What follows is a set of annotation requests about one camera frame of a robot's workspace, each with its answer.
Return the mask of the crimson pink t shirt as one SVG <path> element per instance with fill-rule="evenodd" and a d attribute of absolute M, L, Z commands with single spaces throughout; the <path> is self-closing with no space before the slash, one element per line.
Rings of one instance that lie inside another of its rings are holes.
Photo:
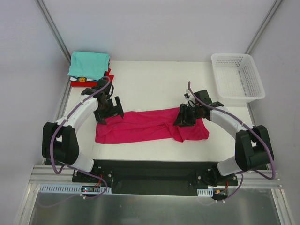
<path fill-rule="evenodd" d="M 179 114 L 178 107 L 144 112 L 129 111 L 124 117 L 106 119 L 106 124 L 96 125 L 95 142 L 100 144 L 123 144 L 174 139 L 178 142 L 200 141 L 209 138 L 209 131 L 203 120 L 197 120 L 191 127 L 175 126 Z"/>

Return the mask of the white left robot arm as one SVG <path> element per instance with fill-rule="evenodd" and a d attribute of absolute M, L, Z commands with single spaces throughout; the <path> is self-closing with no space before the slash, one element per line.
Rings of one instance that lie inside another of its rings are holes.
<path fill-rule="evenodd" d="M 55 122 L 43 126 L 42 156 L 51 161 L 56 174 L 56 163 L 82 172 L 88 182 L 95 182 L 99 177 L 97 163 L 80 151 L 77 132 L 90 115 L 94 115 L 97 124 L 106 125 L 111 117 L 124 117 L 119 97 L 112 99 L 114 86 L 108 76 L 99 79 L 96 86 L 82 91 L 80 98 L 67 115 Z"/>

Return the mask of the white plastic basket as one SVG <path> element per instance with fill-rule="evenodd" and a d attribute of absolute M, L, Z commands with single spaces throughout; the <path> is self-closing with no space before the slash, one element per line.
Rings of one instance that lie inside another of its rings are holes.
<path fill-rule="evenodd" d="M 226 105 L 240 106 L 265 98 L 264 87 L 249 54 L 215 53 L 211 56 L 219 100 Z"/>

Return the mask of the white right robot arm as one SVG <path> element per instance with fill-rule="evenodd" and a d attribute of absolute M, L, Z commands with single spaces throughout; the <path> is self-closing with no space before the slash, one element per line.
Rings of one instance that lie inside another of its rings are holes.
<path fill-rule="evenodd" d="M 249 126 L 233 115 L 219 101 L 212 102 L 207 90 L 184 94 L 186 104 L 181 104 L 174 125 L 191 127 L 199 119 L 207 119 L 225 130 L 235 140 L 234 156 L 215 163 L 202 175 L 202 181 L 207 185 L 222 185 L 228 177 L 249 170 L 256 171 L 257 167 L 270 164 L 272 180 L 274 172 L 274 153 L 270 143 L 268 130 L 265 126 Z"/>

